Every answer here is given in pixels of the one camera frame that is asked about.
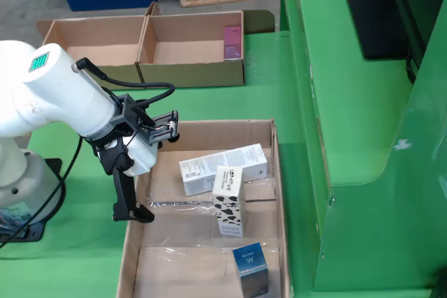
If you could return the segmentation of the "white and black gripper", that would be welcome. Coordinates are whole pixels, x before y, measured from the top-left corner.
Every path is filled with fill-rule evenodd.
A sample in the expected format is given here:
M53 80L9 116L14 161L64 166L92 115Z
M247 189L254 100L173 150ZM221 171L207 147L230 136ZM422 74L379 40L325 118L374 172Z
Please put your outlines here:
M158 147L148 144L144 133L123 136L111 133L99 140L86 138L107 175L113 175L117 202L113 221L151 223L154 214L136 200L134 176L145 174L156 164Z

